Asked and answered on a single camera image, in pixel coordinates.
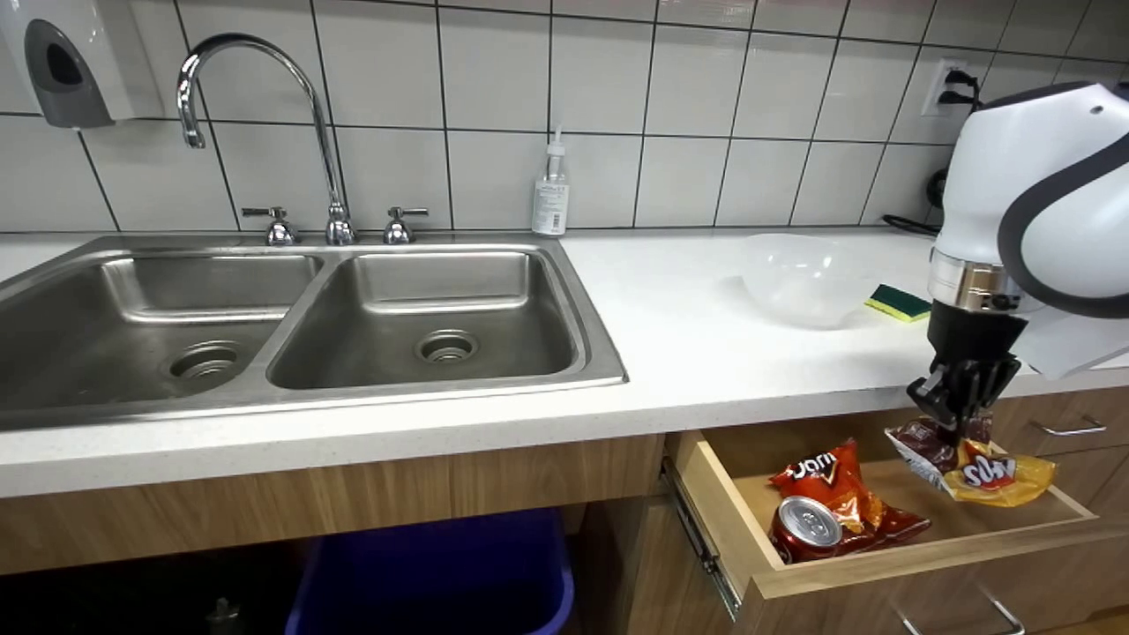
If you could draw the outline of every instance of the stainless steel sink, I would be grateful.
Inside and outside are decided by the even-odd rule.
[[[0,355],[0,431],[623,380],[549,241],[100,241],[0,285]]]

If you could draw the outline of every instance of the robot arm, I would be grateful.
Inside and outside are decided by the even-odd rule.
[[[1018,361],[1059,378],[1129,350],[1124,99],[1059,86],[963,123],[933,244],[933,364],[909,384],[938,419],[963,427]]]

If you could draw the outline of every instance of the trash bin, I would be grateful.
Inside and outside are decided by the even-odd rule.
[[[555,635],[571,598],[555,511],[398,526],[319,541],[285,635]]]

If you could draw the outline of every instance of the backsplash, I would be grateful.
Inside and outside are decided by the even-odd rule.
[[[188,44],[270,38],[319,86],[359,231],[525,231],[549,126],[571,225],[870,225],[930,217],[963,108],[956,63],[1004,97],[1129,79],[1124,0],[130,0],[167,116],[38,119],[0,47],[0,234],[229,234],[281,206],[325,225],[310,108],[267,56],[202,72],[205,138],[172,116]]]

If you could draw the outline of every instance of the open drawer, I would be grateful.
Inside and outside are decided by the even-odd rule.
[[[1082,622],[1111,575],[1105,547],[1124,529],[1105,526],[1060,492],[1011,511],[952,505],[898,459],[867,455],[864,481],[890,505],[930,520],[898,547],[785,564],[769,538],[779,494],[769,472],[742,459],[769,441],[742,435],[682,435],[675,492],[723,588],[736,632],[1024,632]]]

